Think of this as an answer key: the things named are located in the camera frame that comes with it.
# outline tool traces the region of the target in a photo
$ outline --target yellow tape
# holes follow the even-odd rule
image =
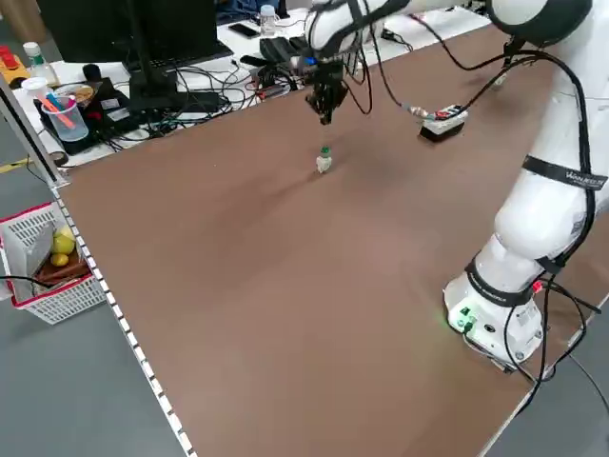
[[[25,158],[18,160],[17,162],[11,162],[10,164],[3,165],[0,167],[0,174],[21,168],[28,163],[28,160],[28,158]]]

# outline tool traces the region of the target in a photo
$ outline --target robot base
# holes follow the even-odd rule
[[[463,273],[444,290],[448,324],[488,352],[504,368],[515,369],[503,340],[505,323],[511,308],[499,307],[482,298]],[[516,307],[507,329],[507,343],[517,363],[528,359],[541,343],[541,313],[533,300]]]

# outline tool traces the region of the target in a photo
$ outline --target pen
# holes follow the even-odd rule
[[[50,111],[50,112],[59,112],[59,109],[57,109],[46,98],[40,98],[39,100],[40,100],[40,103],[42,103],[48,111]],[[63,115],[63,114],[57,114],[57,117],[59,117],[59,120],[61,122],[63,122],[68,129],[74,129],[74,123],[72,121],[70,121],[65,115]]]
[[[57,100],[57,99],[55,98],[55,95],[53,95],[52,93],[50,93],[50,92],[49,92],[49,93],[47,94],[47,99],[48,99],[48,100],[49,100],[49,101],[50,101],[50,102],[51,102],[51,103],[52,103],[52,104],[53,104],[53,105],[54,105],[54,106],[55,106],[57,109],[59,109],[60,111],[63,111],[63,110],[64,110],[63,105],[62,105],[61,103],[59,103],[59,100]]]

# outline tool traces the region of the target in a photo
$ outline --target small bottle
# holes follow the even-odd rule
[[[260,7],[260,34],[266,37],[274,36],[277,19],[275,8],[272,5],[262,5]]]
[[[332,165],[332,157],[330,156],[330,148],[324,146],[320,156],[317,158],[317,171],[319,173],[325,173],[330,169]]]
[[[29,42],[23,45],[23,49],[31,61],[29,74],[33,77],[41,77],[47,80],[50,87],[59,86],[59,78],[53,67],[45,61],[38,43]]]

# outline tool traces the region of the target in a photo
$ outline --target brown table surface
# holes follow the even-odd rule
[[[504,40],[485,29],[450,46],[474,63]],[[437,46],[385,69],[398,96],[432,108],[493,74],[461,72]],[[492,232],[551,69],[514,71],[435,147],[373,73],[369,117],[349,99],[322,128],[298,92],[78,169],[61,189],[200,456],[472,456],[529,389],[449,329],[442,288]],[[335,164],[319,177],[324,143]],[[596,303],[606,231],[561,278]],[[557,354],[577,319],[558,298],[552,310]]]

